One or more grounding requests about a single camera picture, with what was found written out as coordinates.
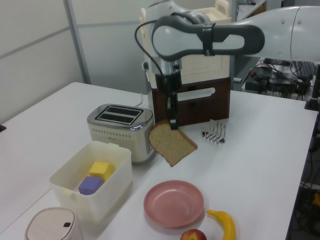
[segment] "white canister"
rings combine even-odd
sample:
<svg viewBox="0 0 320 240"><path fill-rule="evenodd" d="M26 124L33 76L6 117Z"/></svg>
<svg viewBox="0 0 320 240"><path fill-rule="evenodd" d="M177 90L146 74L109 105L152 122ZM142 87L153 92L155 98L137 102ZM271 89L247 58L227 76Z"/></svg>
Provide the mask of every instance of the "white canister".
<svg viewBox="0 0 320 240"><path fill-rule="evenodd" d="M83 240L75 212L63 207L50 207L38 212L27 227L25 240Z"/></svg>

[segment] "yellow block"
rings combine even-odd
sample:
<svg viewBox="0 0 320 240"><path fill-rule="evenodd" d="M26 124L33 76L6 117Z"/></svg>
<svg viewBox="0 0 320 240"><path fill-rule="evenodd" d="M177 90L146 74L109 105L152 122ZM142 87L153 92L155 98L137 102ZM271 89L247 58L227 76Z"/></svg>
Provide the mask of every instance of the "yellow block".
<svg viewBox="0 0 320 240"><path fill-rule="evenodd" d="M105 182L113 172L114 166L112 163L95 161L89 170L89 176L101 178Z"/></svg>
<svg viewBox="0 0 320 240"><path fill-rule="evenodd" d="M312 201L312 204L318 205L320 207L320 194L319 193L316 193L314 195L314 199Z"/></svg>

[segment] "chrome toaster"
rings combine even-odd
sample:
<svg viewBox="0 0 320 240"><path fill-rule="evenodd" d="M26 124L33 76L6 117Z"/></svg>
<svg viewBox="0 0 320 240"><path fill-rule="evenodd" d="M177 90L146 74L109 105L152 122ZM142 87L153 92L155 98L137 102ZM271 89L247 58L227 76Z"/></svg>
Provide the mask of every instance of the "chrome toaster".
<svg viewBox="0 0 320 240"><path fill-rule="evenodd" d="M155 124L149 109L104 104L87 117L87 123L93 141L129 149L133 163L143 163L154 153L148 141L149 132Z"/></svg>

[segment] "pink plate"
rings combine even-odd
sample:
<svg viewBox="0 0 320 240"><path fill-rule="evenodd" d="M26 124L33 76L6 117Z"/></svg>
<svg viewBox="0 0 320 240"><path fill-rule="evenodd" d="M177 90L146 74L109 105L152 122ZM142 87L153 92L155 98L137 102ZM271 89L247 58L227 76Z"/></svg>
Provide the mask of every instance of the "pink plate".
<svg viewBox="0 0 320 240"><path fill-rule="evenodd" d="M192 224L204 210L204 197L191 183L164 181L149 190L144 198L146 214L166 228L182 228Z"/></svg>

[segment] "container lid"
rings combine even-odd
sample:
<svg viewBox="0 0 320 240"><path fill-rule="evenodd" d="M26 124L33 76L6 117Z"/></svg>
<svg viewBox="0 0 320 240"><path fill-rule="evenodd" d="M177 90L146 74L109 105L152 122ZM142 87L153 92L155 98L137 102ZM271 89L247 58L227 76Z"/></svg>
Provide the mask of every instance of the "container lid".
<svg viewBox="0 0 320 240"><path fill-rule="evenodd" d="M47 208L31 220L25 237L27 240L62 240L75 223L74 213L65 208Z"/></svg>

